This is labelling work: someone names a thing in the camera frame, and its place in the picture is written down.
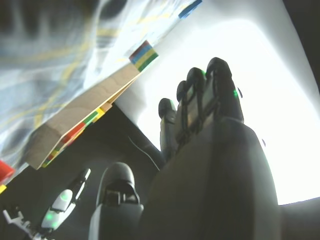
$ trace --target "white surface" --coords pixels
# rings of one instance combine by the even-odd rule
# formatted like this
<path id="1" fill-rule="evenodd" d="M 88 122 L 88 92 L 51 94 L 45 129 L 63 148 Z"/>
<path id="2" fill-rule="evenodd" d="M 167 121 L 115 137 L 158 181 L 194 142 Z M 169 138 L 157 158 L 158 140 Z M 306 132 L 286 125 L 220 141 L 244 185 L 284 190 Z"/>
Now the white surface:
<path id="1" fill-rule="evenodd" d="M 176 101 L 190 68 L 228 62 L 245 124 L 266 142 L 278 203 L 320 196 L 320 96 L 281 0 L 204 0 L 155 47 L 159 60 L 116 102 L 160 148 L 158 103 Z"/>

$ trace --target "plaid cloth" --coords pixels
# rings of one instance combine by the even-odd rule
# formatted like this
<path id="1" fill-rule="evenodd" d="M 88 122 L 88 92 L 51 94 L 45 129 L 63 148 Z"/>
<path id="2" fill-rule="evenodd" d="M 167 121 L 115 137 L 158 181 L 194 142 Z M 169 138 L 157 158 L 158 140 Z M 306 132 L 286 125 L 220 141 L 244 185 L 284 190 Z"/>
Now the plaid cloth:
<path id="1" fill-rule="evenodd" d="M 0 1 L 0 159 L 18 174 L 31 134 L 155 45 L 194 0 Z"/>

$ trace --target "bright light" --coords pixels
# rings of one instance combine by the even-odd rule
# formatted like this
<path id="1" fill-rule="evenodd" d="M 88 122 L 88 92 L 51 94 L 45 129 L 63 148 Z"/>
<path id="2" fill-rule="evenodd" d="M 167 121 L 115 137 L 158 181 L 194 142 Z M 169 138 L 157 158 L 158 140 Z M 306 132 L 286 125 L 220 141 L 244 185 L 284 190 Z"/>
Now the bright light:
<path id="1" fill-rule="evenodd" d="M 320 120 L 263 32 L 247 20 L 193 32 L 181 42 L 180 49 L 165 59 L 160 55 L 156 68 L 150 71 L 152 75 L 145 76 L 152 81 L 144 85 L 147 106 L 137 126 L 160 148 L 160 99 L 176 100 L 177 86 L 186 79 L 189 69 L 205 70 L 213 57 L 229 64 L 243 95 L 240 101 L 245 124 L 266 143 L 264 150 L 278 203 L 319 197 Z"/>

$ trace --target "wooden block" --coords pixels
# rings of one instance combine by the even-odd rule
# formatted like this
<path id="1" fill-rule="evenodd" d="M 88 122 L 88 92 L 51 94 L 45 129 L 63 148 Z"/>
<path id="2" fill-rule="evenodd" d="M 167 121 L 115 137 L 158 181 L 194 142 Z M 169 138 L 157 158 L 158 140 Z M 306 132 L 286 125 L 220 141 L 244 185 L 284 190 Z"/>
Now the wooden block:
<path id="1" fill-rule="evenodd" d="M 74 126 L 83 122 L 97 108 L 109 110 L 112 105 L 107 103 L 108 100 L 126 89 L 139 75 L 137 68 L 129 63 L 70 102 L 34 132 L 24 155 L 25 161 L 35 169 L 40 168 Z"/>

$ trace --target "dark floor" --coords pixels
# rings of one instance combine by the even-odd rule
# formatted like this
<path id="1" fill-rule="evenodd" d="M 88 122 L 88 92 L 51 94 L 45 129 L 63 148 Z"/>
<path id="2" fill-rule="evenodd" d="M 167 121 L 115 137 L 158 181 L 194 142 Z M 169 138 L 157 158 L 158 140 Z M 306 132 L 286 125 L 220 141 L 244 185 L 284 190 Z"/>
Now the dark floor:
<path id="1" fill-rule="evenodd" d="M 98 122 L 89 126 L 47 168 L 35 171 L 29 167 L 16 177 L 1 194 L 0 206 L 18 204 L 24 217 L 35 224 L 68 183 L 82 169 L 90 168 L 89 182 L 79 205 L 52 236 L 58 240 L 87 240 L 100 179 L 111 163 L 124 162 L 131 167 L 141 202 L 146 202 L 147 192 L 157 169 L 145 154 L 129 142 L 128 135 L 148 152 L 159 166 L 163 164 L 159 151 L 120 110 L 113 107 Z M 4 224 L 4 218 L 0 215 L 0 239 L 23 239 L 22 231 L 15 226 Z"/>

